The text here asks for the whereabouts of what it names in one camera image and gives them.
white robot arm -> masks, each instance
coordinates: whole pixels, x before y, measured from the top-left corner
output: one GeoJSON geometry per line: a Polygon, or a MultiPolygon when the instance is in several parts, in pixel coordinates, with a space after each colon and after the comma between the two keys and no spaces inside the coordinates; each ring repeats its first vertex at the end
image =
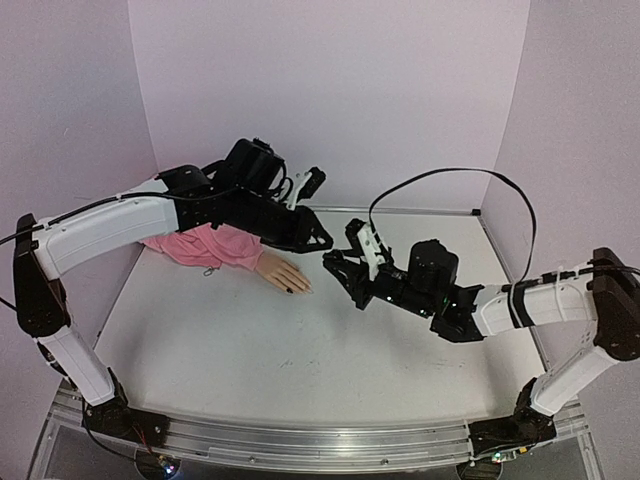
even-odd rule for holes
{"type": "Polygon", "coordinates": [[[240,140],[226,160],[202,170],[178,167],[70,214],[19,220],[14,253],[18,323],[89,404],[91,430],[138,441],[132,430],[137,424],[148,443],[158,446],[164,431],[158,433],[155,426],[167,419],[128,407],[113,372],[78,334],[60,277],[118,247],[207,223],[235,226],[281,250],[330,249],[333,239],[315,214],[297,205],[315,193],[324,173],[314,167],[302,177],[304,184],[291,180],[288,194],[283,194],[285,178],[284,160],[269,145],[240,140]],[[281,171],[279,187],[271,188],[281,171]]]}
{"type": "Polygon", "coordinates": [[[640,284],[607,248],[571,271],[462,288],[458,257],[437,240],[416,243],[405,272],[370,224],[354,219],[346,236],[351,249],[325,253],[323,264],[357,308],[377,297],[430,319],[432,331],[456,343],[556,322],[587,325],[564,361],[523,388],[512,416],[470,425],[476,458],[551,440],[552,418],[567,401],[609,367],[640,357],[640,284]]]}

purple wall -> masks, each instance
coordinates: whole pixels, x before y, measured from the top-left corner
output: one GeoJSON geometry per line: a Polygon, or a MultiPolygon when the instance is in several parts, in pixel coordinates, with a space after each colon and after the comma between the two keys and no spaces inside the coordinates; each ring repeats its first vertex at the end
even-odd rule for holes
{"type": "MultiPolygon", "coordinates": [[[[531,5],[497,170],[516,180],[540,222],[533,274],[571,267],[609,246],[640,265],[640,3],[531,5]]],[[[512,273],[528,251],[529,219],[492,181],[483,211],[512,273]]],[[[552,358],[583,326],[542,336],[552,358]]],[[[638,478],[640,365],[606,372],[580,396],[607,478],[638,478]]]]}
{"type": "MultiPolygon", "coordinates": [[[[156,170],[126,0],[0,4],[0,235],[24,213],[63,213],[133,187],[156,170]]],[[[111,252],[65,276],[90,342],[138,254],[111,252]]],[[[0,295],[13,300],[12,246],[0,295]]],[[[0,475],[24,478],[60,377],[0,309],[0,475]]]]}
{"type": "MultiPolygon", "coordinates": [[[[319,165],[316,204],[368,205],[429,168],[492,168],[528,0],[131,1],[161,168],[204,165],[242,136],[292,172],[319,165]]],[[[463,210],[488,179],[441,176],[386,205],[463,210]]]]}

black strap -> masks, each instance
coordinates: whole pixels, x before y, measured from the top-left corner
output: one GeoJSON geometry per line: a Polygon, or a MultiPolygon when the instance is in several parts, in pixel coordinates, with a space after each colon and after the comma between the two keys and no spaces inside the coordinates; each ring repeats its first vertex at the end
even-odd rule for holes
{"type": "Polygon", "coordinates": [[[533,327],[535,323],[529,316],[527,312],[527,308],[524,306],[524,291],[526,290],[526,285],[516,284],[513,289],[513,299],[511,299],[511,292],[509,292],[507,296],[507,303],[509,305],[509,316],[511,316],[511,322],[515,328],[523,328],[523,327],[533,327]]]}

metal frame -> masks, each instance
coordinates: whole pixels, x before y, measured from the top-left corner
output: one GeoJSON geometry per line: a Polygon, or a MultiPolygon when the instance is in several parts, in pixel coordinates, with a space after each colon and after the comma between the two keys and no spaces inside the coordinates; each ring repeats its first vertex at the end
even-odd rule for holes
{"type": "MultiPolygon", "coordinates": [[[[315,211],[361,214],[366,208],[314,207],[315,211]]],[[[465,215],[411,209],[376,209],[376,213],[465,215]]],[[[504,259],[478,217],[505,273],[504,259]]],[[[530,329],[540,357],[548,359],[535,330],[530,329]]],[[[46,471],[61,427],[82,430],[81,402],[69,385],[58,390],[43,428],[29,479],[40,480],[46,471]]],[[[381,473],[456,465],[471,458],[466,421],[370,427],[256,425],[169,415],[166,446],[156,449],[182,459],[231,467],[297,473],[381,473]]],[[[578,439],[589,480],[603,478],[582,407],[572,400],[555,416],[553,441],[578,439]]],[[[135,444],[112,437],[112,443],[135,444]]]]}

finger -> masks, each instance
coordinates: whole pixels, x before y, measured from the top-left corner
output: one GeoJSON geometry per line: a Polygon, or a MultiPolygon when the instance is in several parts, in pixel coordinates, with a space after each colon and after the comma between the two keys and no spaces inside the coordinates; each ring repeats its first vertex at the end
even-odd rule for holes
{"type": "Polygon", "coordinates": [[[281,282],[278,278],[276,277],[269,277],[267,280],[269,280],[269,283],[271,283],[272,285],[275,285],[276,287],[278,287],[280,290],[282,290],[285,293],[293,293],[293,290],[291,290],[289,287],[287,287],[283,282],[281,282]]]}
{"type": "Polygon", "coordinates": [[[284,266],[284,269],[286,270],[287,273],[294,276],[298,281],[302,282],[305,288],[309,290],[311,289],[311,282],[307,277],[304,276],[302,272],[300,272],[299,270],[293,270],[291,267],[287,268],[287,265],[284,266]]]}
{"type": "Polygon", "coordinates": [[[285,265],[290,266],[291,268],[293,268],[295,271],[299,272],[300,271],[300,267],[297,266],[295,263],[291,263],[289,260],[285,260],[284,258],[282,259],[282,262],[285,265]]]}
{"type": "Polygon", "coordinates": [[[305,293],[307,290],[307,286],[304,283],[299,283],[288,273],[276,273],[276,278],[296,293],[305,293]]]}

